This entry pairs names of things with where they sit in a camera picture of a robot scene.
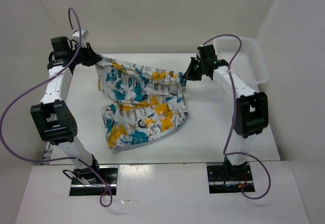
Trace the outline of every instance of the plastic basket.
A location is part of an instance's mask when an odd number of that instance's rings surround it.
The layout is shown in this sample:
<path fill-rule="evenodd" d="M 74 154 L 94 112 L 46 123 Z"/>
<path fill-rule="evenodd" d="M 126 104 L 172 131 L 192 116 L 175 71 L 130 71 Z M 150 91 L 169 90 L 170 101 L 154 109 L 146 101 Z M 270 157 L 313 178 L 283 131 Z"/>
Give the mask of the plastic basket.
<path fill-rule="evenodd" d="M 232 63 L 232 70 L 247 84 L 262 84 L 269 80 L 269 73 L 262 56 L 261 50 L 255 39 L 240 37 L 242 48 Z M 239 48 L 239 42 L 235 38 L 222 37 L 213 40 L 218 59 L 227 62 L 233 57 Z"/>

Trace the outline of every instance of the cloth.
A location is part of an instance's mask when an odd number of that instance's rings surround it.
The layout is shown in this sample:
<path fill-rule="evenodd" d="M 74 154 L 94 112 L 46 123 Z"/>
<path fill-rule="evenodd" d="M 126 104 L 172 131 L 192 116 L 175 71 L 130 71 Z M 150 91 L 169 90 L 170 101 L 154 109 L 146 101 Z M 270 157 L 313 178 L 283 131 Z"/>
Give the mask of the cloth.
<path fill-rule="evenodd" d="M 188 115 L 181 72 L 106 57 L 95 67 L 99 90 L 115 101 L 102 110 L 109 148 L 160 139 Z"/>

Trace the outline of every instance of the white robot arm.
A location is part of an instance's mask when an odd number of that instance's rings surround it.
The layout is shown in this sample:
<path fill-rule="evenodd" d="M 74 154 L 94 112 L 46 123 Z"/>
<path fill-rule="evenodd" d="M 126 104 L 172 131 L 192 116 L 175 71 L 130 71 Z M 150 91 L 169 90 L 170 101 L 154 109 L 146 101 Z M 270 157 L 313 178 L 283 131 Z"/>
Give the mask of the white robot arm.
<path fill-rule="evenodd" d="M 233 97 L 228 63 L 217 59 L 213 45 L 200 46 L 198 51 L 199 56 L 191 58 L 184 78 L 197 81 L 201 80 L 202 75 L 206 75 Z M 269 123 L 267 96 L 264 92 L 257 92 L 250 88 L 233 71 L 231 73 L 236 90 L 237 116 L 227 153 L 248 153 L 255 135 L 260 134 Z M 227 156 L 226 160 L 232 166 L 240 166 L 247 162 L 247 156 L 234 154 Z"/>
<path fill-rule="evenodd" d="M 30 112 L 43 141 L 59 147 L 67 156 L 83 160 L 98 172 L 99 165 L 95 157 L 79 141 L 77 123 L 66 105 L 75 66 L 80 63 L 84 66 L 92 66 L 101 60 L 101 57 L 93 52 L 90 44 L 85 42 L 88 34 L 87 30 L 82 30 L 81 49 L 75 62 L 59 76 L 56 74 L 68 64 L 76 49 L 73 49 L 72 43 L 69 44 L 66 37 L 51 39 L 54 51 L 50 54 L 47 68 L 49 77 L 56 76 L 56 78 L 48 83 L 41 102 L 33 105 Z M 73 38 L 79 38 L 78 31 L 73 34 Z M 79 178 L 88 181 L 94 178 L 93 173 L 84 164 L 76 159 L 72 162 L 75 174 Z"/>

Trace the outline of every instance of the white wall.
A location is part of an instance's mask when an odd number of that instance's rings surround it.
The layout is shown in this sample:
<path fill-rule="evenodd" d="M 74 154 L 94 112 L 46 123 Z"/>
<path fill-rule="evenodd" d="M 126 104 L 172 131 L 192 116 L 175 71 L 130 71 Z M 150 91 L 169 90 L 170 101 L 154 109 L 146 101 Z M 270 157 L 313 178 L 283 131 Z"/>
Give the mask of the white wall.
<path fill-rule="evenodd" d="M 18 94 L 47 78 L 50 38 L 57 35 L 39 0 L 0 1 L 0 111 Z M 4 137 L 16 152 L 40 158 L 40 140 L 29 113 L 43 89 L 22 99 L 5 119 Z M 31 165 L 9 155 L 0 145 L 0 223 L 15 222 Z"/>
<path fill-rule="evenodd" d="M 213 35 L 255 37 L 272 0 L 41 0 L 61 35 L 78 11 L 97 52 L 195 51 Z"/>
<path fill-rule="evenodd" d="M 257 40 L 280 155 L 290 160 L 311 223 L 324 223 L 325 0 L 275 0 Z"/>

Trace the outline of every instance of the white table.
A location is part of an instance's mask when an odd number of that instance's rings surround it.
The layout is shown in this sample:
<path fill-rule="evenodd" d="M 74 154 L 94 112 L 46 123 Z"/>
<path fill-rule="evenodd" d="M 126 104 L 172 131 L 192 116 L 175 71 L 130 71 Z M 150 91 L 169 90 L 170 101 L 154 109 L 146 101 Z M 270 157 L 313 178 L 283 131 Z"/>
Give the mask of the white table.
<path fill-rule="evenodd" d="M 99 196 L 69 197 L 70 180 L 63 169 L 34 166 L 16 224 L 57 223 L 309 223 L 288 162 L 265 162 L 271 190 L 261 200 L 241 193 L 209 194 L 206 164 L 121 165 L 117 195 L 110 208 Z M 257 196 L 267 177 L 257 162 L 250 164 Z"/>
<path fill-rule="evenodd" d="M 194 55 L 127 53 L 109 54 L 107 57 L 185 72 L 190 57 Z M 204 77 L 202 81 L 188 81 L 185 99 L 189 116 L 178 131 L 154 143 L 116 150 L 109 149 L 105 140 L 100 108 L 111 101 L 98 91 L 95 67 L 76 67 L 67 105 L 77 121 L 80 141 L 100 164 L 222 162 L 222 150 L 233 113 L 232 98 L 214 81 Z M 251 148 L 251 153 L 263 161 L 280 160 L 270 127 L 258 135 Z M 52 158 L 62 156 L 65 154 L 55 147 Z"/>

